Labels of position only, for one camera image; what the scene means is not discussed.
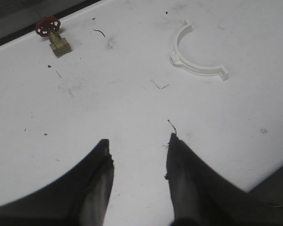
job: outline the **valve handle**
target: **valve handle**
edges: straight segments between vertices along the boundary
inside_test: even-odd
[[[48,36],[48,30],[52,29],[58,31],[60,29],[61,22],[54,16],[44,16],[42,20],[36,23],[35,31],[41,37]]]

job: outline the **plastic bracket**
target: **plastic bracket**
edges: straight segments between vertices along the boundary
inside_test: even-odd
[[[174,66],[182,67],[190,73],[201,76],[219,75],[222,80],[228,79],[228,70],[223,65],[218,66],[200,66],[185,59],[178,49],[179,41],[192,31],[192,24],[188,20],[184,20],[184,26],[177,33],[174,40],[174,51],[170,55],[170,61]]]

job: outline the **debris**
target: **debris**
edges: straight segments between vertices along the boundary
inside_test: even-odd
[[[260,131],[261,131],[261,133],[263,133],[263,134],[266,134],[266,133],[268,132],[267,129],[265,129],[265,128],[261,128]]]
[[[177,130],[175,128],[175,126],[170,122],[170,120],[168,119],[168,122],[170,123],[170,125],[173,127],[173,129],[175,130],[175,135],[177,135]]]
[[[152,82],[154,85],[156,85],[156,87],[157,87],[158,89],[160,89],[160,87],[156,84],[156,82],[155,82],[154,80],[151,80],[151,82]]]
[[[161,88],[161,89],[164,89],[165,87],[168,87],[170,84],[167,84],[167,85],[165,85],[163,88]]]
[[[58,71],[56,71],[56,73],[58,74],[58,76],[59,76],[60,78],[62,78],[62,76],[59,74],[59,72],[58,72]]]
[[[218,29],[221,30],[221,31],[224,31],[225,28],[224,27],[221,27],[221,26],[218,26]]]
[[[68,93],[69,93],[72,97],[74,97],[74,95],[72,94],[72,92],[71,92],[71,89],[70,89],[70,88],[68,89]]]
[[[95,32],[101,32],[102,35],[105,37],[105,35],[104,35],[104,33],[103,33],[102,31],[100,31],[100,30],[95,30],[95,29],[94,29],[94,31],[95,31]]]
[[[114,44],[113,38],[109,39],[108,44],[107,44],[108,49],[112,49],[113,48],[113,44]]]

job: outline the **white surface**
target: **white surface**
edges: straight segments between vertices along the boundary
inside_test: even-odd
[[[222,80],[228,79],[228,71],[223,65],[218,66],[200,66],[186,60],[179,52],[178,43],[188,33],[192,32],[192,24],[188,20],[184,20],[184,26],[178,31],[174,40],[174,52],[170,55],[172,65],[182,67],[190,73],[200,76],[219,75]]]
[[[193,32],[181,53],[222,62],[229,80],[170,64],[185,18]],[[0,205],[108,138],[116,168],[105,226],[167,225],[167,119],[244,190],[283,164],[283,1],[108,0],[61,22],[72,52],[60,58],[33,32],[0,47]]]

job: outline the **small wire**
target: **small wire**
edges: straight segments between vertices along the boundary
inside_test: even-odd
[[[175,130],[175,135],[177,135],[177,130],[175,128],[175,126],[170,122],[170,120],[168,119],[168,122],[170,123],[170,125],[173,127],[173,129]]]
[[[101,32],[102,33],[102,35],[104,35],[104,33],[102,32],[102,31],[100,31],[100,30],[94,30],[95,32]]]

